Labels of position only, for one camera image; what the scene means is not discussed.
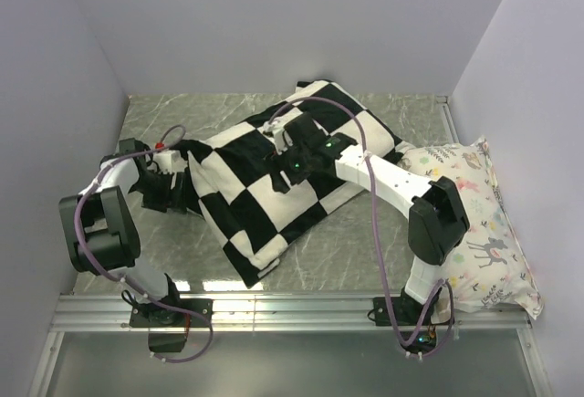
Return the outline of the black white checkered pillowcase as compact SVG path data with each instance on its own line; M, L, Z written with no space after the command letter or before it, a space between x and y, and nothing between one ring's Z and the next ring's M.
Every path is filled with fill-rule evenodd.
M380 118L329 80L300 82L280 120L307 112L327 134L364 141L373 154L397 163L412 148ZM280 263L285 251L311 227L360 193L329 172L306 173L298 158L276 155L265 127L275 104L205 140L183 140L176 150L188 162L187 208L212 229L246 287Z

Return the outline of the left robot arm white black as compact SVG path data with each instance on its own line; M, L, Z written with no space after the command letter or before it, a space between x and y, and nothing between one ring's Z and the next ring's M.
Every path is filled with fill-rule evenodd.
M141 257L141 240L127 196L138 192L144 208L173 208L180 183L168 168L172 156L130 138L104 158L89 186L59 201L58 210L72 266L123 285L122 298L163 326L178 323L184 304L170 276Z

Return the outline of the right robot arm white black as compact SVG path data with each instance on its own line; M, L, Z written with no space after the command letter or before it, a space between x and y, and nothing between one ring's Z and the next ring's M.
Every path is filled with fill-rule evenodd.
M323 172L380 197L408 220L408 245L414 259L401 310L411 323L427 320L434 311L432 290L440 267L470 228L455 183L446 177L433 181L407 172L366 151L344 133L327 135L308 115L288 123L271 120L262 132L275 143L275 151L265 157L274 191L287 193Z

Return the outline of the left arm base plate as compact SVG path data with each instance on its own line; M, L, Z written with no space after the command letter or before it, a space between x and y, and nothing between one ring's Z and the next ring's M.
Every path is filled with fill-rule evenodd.
M130 313L130 328L205 328L213 314L213 301L210 298L182 298L178 308L189 313L177 312L158 306L138 305Z

